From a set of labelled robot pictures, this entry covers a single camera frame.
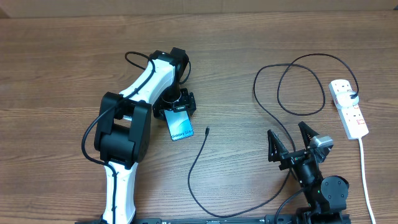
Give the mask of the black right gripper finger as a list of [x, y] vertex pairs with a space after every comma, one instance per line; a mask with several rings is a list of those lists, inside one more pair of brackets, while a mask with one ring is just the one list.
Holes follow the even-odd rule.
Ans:
[[315, 148], [316, 144], [314, 141], [312, 141], [312, 139], [319, 134], [303, 121], [299, 122], [298, 126], [300, 128], [305, 148]]
[[280, 158], [289, 153], [289, 151], [282, 144], [275, 132], [271, 129], [267, 131], [267, 138], [269, 143], [268, 161], [277, 162]]

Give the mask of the blue Galaxy smartphone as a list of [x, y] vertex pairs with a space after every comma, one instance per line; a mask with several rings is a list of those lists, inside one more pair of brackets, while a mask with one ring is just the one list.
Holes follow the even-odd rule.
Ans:
[[170, 137], [173, 141], [189, 138], [194, 135], [193, 127], [186, 111], [164, 111]]

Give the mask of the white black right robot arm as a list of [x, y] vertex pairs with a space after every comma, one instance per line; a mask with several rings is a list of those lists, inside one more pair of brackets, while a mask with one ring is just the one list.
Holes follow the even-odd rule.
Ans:
[[[298, 124], [305, 149], [289, 152], [272, 130], [268, 130], [268, 161], [280, 162], [279, 169], [293, 172], [301, 189], [289, 197], [266, 223], [350, 223], [346, 210], [349, 182], [341, 176], [322, 176], [319, 164], [325, 161], [333, 147], [330, 136], [318, 134], [303, 121]], [[284, 206], [299, 194], [304, 194], [308, 206], [296, 209], [292, 215], [282, 215]]]

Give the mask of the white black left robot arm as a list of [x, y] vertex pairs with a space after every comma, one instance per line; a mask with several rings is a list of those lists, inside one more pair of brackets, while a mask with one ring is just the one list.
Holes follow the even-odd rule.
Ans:
[[106, 206], [98, 223], [134, 223], [136, 170], [149, 148], [153, 118], [167, 123], [173, 141], [194, 134], [190, 122], [197, 108], [194, 94], [181, 87], [189, 77], [184, 72], [191, 70], [186, 51], [156, 50], [146, 59], [147, 66], [131, 86], [103, 96], [99, 115], [81, 140], [85, 146], [88, 134], [95, 131], [100, 159], [90, 157], [85, 147], [81, 151], [106, 172]]

